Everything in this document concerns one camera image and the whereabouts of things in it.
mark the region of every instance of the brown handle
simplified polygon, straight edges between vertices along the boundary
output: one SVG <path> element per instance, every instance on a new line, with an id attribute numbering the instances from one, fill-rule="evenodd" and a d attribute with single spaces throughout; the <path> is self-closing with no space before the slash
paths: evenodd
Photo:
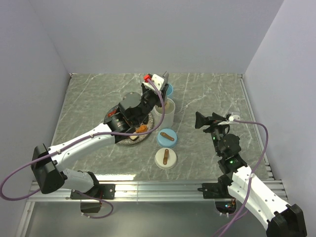
<path id="1" fill-rule="evenodd" d="M 166 149 L 166 150 L 164 150 L 163 161 L 162 161 L 162 163 L 164 165 L 166 165 L 168 163 L 168 157 L 169 157 L 169 150 Z"/>
<path id="2" fill-rule="evenodd" d="M 166 134 L 165 132 L 161 132 L 160 133 L 161 136 L 167 138 L 168 140 L 170 141 L 174 141 L 174 138 L 173 137 L 170 137 L 168 134 Z"/>

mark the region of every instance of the gray marble tabletop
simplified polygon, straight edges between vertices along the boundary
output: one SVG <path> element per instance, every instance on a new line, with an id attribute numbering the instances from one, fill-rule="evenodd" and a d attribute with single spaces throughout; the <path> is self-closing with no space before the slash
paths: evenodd
<path id="1" fill-rule="evenodd" d="M 141 93 L 144 74 L 73 74 L 64 107 L 56 129 L 53 144 L 75 138 L 96 127 L 106 112 L 128 92 Z M 225 115 L 238 111 L 242 120 L 251 120 L 250 112 L 236 74 L 170 74 L 176 104 L 172 129 L 177 132 L 178 143 L 173 148 L 177 164 L 162 170 L 155 163 L 155 154 L 161 148 L 156 142 L 157 131 L 143 142 L 133 146 L 103 147 L 72 167 L 74 170 L 92 171 L 103 180 L 196 180 L 217 179 L 222 173 L 219 158 L 209 134 L 195 129 L 195 112 L 205 116 L 212 112 Z M 251 166 L 260 156 L 261 149 L 253 125 L 231 126 L 231 133 L 240 137 L 241 157 Z M 256 174 L 268 178 L 264 163 Z"/>

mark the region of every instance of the orange food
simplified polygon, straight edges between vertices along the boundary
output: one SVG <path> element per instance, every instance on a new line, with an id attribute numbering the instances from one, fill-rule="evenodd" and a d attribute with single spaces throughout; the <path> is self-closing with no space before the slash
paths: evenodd
<path id="1" fill-rule="evenodd" d="M 147 131 L 147 125 L 141 125 L 141 126 L 136 130 L 136 133 L 146 132 L 146 131 Z"/>

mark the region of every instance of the white lid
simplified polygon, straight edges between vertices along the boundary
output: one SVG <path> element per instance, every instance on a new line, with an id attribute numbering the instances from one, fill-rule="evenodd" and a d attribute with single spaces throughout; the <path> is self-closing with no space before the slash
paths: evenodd
<path id="1" fill-rule="evenodd" d="M 166 149 L 169 150 L 169 156 L 168 156 L 167 164 L 163 164 L 163 156 L 164 156 L 164 151 Z M 171 169 L 172 167 L 175 166 L 177 162 L 177 155 L 170 148 L 161 148 L 160 150 L 157 151 L 155 155 L 155 162 L 156 162 L 156 165 L 161 169 Z"/>

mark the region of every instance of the white container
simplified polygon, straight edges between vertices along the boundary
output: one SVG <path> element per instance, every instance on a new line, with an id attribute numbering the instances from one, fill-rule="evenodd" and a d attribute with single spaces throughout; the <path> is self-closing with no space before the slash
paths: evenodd
<path id="1" fill-rule="evenodd" d="M 167 98 L 167 103 L 165 104 L 165 114 L 162 124 L 159 126 L 159 130 L 164 128 L 171 128 L 173 125 L 174 111 L 176 105 L 173 100 Z M 158 124 L 162 116 L 162 108 L 155 106 L 153 109 L 153 117 L 155 124 Z"/>

